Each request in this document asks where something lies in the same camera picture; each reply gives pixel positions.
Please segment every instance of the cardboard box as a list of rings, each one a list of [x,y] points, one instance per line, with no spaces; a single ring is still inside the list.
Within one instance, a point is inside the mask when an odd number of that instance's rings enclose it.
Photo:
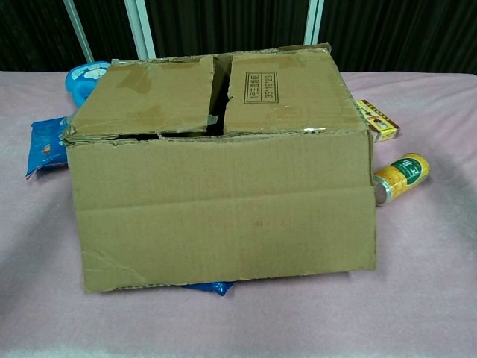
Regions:
[[[397,137],[401,131],[400,126],[391,121],[383,112],[364,99],[356,101],[356,104],[370,124],[374,142],[383,142]]]
[[[370,139],[326,46],[113,64],[65,135],[86,290],[374,269]]]

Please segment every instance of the yellow can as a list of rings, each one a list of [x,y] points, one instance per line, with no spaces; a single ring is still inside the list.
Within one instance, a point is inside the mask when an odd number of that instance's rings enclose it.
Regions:
[[[374,173],[376,204],[388,203],[414,188],[429,175],[429,163],[419,154],[408,153]]]

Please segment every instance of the red and yellow box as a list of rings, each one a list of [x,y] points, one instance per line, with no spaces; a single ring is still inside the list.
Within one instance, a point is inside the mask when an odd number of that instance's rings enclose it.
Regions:
[[[374,142],[383,142],[397,137],[401,127],[391,121],[383,112],[364,99],[356,101],[356,104],[370,124]]]

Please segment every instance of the green label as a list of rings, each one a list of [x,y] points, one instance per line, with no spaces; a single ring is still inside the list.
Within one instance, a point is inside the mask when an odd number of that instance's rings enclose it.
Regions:
[[[414,184],[423,173],[423,167],[418,160],[413,158],[402,158],[396,160],[391,165],[404,174],[408,185]]]

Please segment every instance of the pink tablecloth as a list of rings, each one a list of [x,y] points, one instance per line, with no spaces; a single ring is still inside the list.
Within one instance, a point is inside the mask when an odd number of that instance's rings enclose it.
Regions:
[[[477,78],[345,73],[402,126],[375,145],[432,175],[378,209],[379,267],[85,294],[69,172],[25,182],[32,121],[70,114],[64,73],[0,74],[0,356],[477,357]]]

